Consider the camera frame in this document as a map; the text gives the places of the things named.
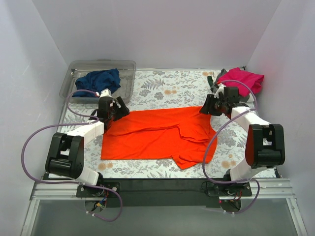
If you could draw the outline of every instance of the red t-shirt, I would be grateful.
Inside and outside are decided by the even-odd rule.
[[[102,160],[173,158],[181,169],[201,163],[215,131],[201,107],[130,112],[104,134]],[[217,140],[206,163],[212,160]]]

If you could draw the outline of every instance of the pink cloth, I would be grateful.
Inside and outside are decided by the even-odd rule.
[[[258,93],[262,88],[260,83],[264,80],[264,75],[254,74],[236,67],[219,78],[219,82],[224,80],[238,80],[250,87],[253,93]],[[226,82],[224,85],[238,87],[239,94],[243,97],[246,97],[250,93],[247,88],[236,82]]]

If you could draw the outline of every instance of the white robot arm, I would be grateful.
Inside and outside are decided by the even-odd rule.
[[[249,107],[240,103],[237,87],[220,84],[217,85],[215,94],[208,94],[200,112],[214,116],[225,114],[233,119],[247,110]],[[267,168],[284,163],[284,130],[280,124],[270,124],[253,111],[235,121],[247,132],[248,137],[245,158],[227,172],[230,180],[251,179]]]
[[[127,116],[129,109],[120,97],[114,99],[110,91],[105,89],[99,96],[96,111],[98,122],[53,135],[45,165],[48,173],[90,185],[97,185],[102,179],[100,173],[84,166],[84,147],[97,136],[104,134],[112,121]]]

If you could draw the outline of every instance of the black metal base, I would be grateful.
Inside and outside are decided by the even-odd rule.
[[[111,178],[104,179],[103,186],[116,189],[124,200],[125,207],[149,206],[206,206],[219,208],[220,196],[233,196],[242,190],[242,196],[251,196],[250,185],[215,185],[209,184],[205,178],[180,179],[149,179],[149,178]],[[104,197],[102,191],[80,185],[77,189],[78,198]],[[109,192],[106,207],[119,207],[115,194]]]

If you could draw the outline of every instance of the metal frame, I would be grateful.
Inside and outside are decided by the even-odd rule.
[[[260,184],[259,199],[270,198],[295,198],[295,194],[290,185],[290,180],[286,178],[258,178]],[[76,191],[79,184],[43,184],[34,186],[32,197],[38,200],[95,200],[96,198],[77,198]],[[244,199],[254,198],[257,192],[257,184],[250,182],[252,196]]]
[[[307,236],[307,232],[298,209],[295,194],[290,185],[290,180],[286,178],[258,178],[260,184],[259,199],[286,199],[291,213],[294,226],[299,236]],[[243,199],[254,198],[257,192],[257,184],[250,182],[252,196],[242,197]],[[22,229],[22,236],[31,235],[32,228],[37,215],[40,200],[95,200],[97,198],[77,198],[78,184],[35,184],[28,214]],[[229,197],[220,197],[221,200],[229,199]]]
[[[306,232],[299,208],[296,203],[296,198],[290,198],[290,199],[287,198],[286,202],[288,204],[297,234],[299,236],[307,236],[307,232]]]
[[[32,229],[35,223],[40,200],[34,198],[30,200],[28,213],[25,218],[24,225],[22,227],[21,236],[29,236],[32,233]]]

